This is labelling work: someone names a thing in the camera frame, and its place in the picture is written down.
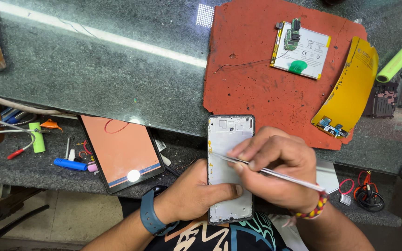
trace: hand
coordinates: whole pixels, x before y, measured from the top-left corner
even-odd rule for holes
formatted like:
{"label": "hand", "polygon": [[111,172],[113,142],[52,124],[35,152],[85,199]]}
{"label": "hand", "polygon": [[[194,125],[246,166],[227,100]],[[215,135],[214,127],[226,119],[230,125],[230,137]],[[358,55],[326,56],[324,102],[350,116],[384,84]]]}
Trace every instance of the hand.
{"label": "hand", "polygon": [[216,203],[242,194],[238,184],[207,185],[207,160],[199,159],[154,199],[154,211],[164,224],[189,221],[203,216]]}
{"label": "hand", "polygon": [[274,127],[262,127],[258,133],[228,152],[230,157],[250,161],[231,164],[243,185],[254,195],[296,213],[309,213],[317,205],[319,193],[310,188],[258,173],[270,168],[300,180],[316,183],[316,154],[299,137]]}

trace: small screw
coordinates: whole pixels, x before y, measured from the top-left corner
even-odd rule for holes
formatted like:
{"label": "small screw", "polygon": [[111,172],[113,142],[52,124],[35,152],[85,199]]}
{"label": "small screw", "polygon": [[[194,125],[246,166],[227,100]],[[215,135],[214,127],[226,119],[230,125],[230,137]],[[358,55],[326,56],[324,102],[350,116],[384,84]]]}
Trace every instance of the small screw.
{"label": "small screw", "polygon": [[64,159],[68,159],[68,157],[69,157],[69,142],[70,142],[70,137],[67,138],[66,154],[64,155]]}

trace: yellow protective film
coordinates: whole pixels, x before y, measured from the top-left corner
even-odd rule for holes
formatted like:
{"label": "yellow protective film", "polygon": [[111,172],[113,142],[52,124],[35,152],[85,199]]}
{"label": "yellow protective film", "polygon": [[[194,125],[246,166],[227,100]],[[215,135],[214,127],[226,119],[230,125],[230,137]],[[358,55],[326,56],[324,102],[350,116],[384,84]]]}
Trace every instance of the yellow protective film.
{"label": "yellow protective film", "polygon": [[364,111],[377,71],[376,49],[353,37],[341,76],[311,123],[335,138],[347,137]]}

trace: tile floor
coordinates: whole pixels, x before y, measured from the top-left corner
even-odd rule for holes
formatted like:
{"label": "tile floor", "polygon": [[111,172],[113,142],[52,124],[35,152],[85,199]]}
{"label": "tile floor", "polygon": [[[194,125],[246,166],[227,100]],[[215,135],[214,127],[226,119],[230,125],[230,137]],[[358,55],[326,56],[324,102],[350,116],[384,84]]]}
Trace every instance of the tile floor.
{"label": "tile floor", "polygon": [[114,196],[48,190],[26,200],[0,228],[45,204],[50,208],[27,219],[3,238],[86,244],[118,223],[122,208]]}

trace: pink pen cap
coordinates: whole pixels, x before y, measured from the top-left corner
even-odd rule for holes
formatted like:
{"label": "pink pen cap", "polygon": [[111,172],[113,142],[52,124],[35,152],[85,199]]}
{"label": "pink pen cap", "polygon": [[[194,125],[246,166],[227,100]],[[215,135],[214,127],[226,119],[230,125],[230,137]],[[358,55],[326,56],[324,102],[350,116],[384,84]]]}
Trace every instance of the pink pen cap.
{"label": "pink pen cap", "polygon": [[88,171],[90,172],[95,172],[98,171],[99,169],[97,168],[97,164],[95,161],[91,161],[88,163]]}

